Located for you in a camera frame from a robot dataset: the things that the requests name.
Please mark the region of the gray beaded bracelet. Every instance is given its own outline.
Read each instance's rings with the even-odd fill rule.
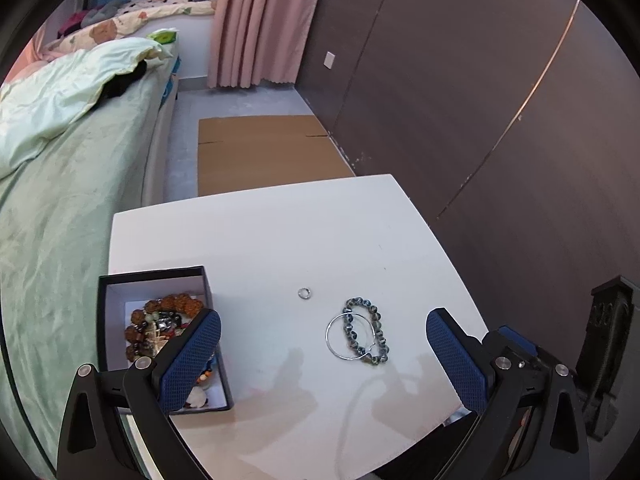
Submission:
[[[353,330],[353,325],[351,322],[353,321],[353,307],[354,306],[362,306],[369,311],[369,315],[371,317],[370,325],[373,328],[375,342],[380,348],[380,355],[372,356],[370,354],[370,350],[372,346],[369,348],[369,351],[365,350],[363,346],[358,344],[357,338],[358,334]],[[380,363],[385,363],[388,360],[389,347],[386,345],[386,339],[382,332],[382,323],[380,323],[380,313],[378,312],[378,308],[371,304],[369,300],[363,300],[362,298],[351,298],[345,302],[345,307],[342,310],[344,316],[344,332],[349,340],[349,348],[353,349],[353,351],[362,357],[362,360],[366,363],[370,363],[372,365],[378,365]]]

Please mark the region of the black box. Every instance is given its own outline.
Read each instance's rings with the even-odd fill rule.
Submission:
[[[149,300],[182,292],[201,300],[205,308],[213,308],[209,282],[202,266],[101,276],[98,280],[97,303],[98,370],[121,370],[131,366],[125,354],[127,341],[124,331],[131,324],[133,310],[142,309]],[[231,409],[233,400],[220,346],[216,348],[212,359],[216,368],[212,368],[213,374],[205,382],[207,404],[202,408],[183,408],[174,414]]]

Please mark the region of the brown cardboard box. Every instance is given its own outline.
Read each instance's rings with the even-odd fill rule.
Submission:
[[[199,196],[349,176],[314,116],[200,120]]]

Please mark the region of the baseboard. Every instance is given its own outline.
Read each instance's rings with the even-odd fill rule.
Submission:
[[[206,90],[207,88],[207,76],[185,77],[184,79],[178,79],[178,92]]]

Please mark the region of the table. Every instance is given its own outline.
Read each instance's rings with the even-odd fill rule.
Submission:
[[[206,267],[222,318],[220,345],[236,405],[172,420],[212,478],[356,479],[459,408],[427,343],[425,320],[446,306],[467,333],[482,338],[486,326],[390,175],[239,191],[114,216],[111,274],[195,265]],[[309,300],[298,297],[302,287],[312,291]],[[390,347],[384,365],[341,361],[326,347],[328,322],[353,296],[380,308]],[[339,346],[341,324],[336,329]]]

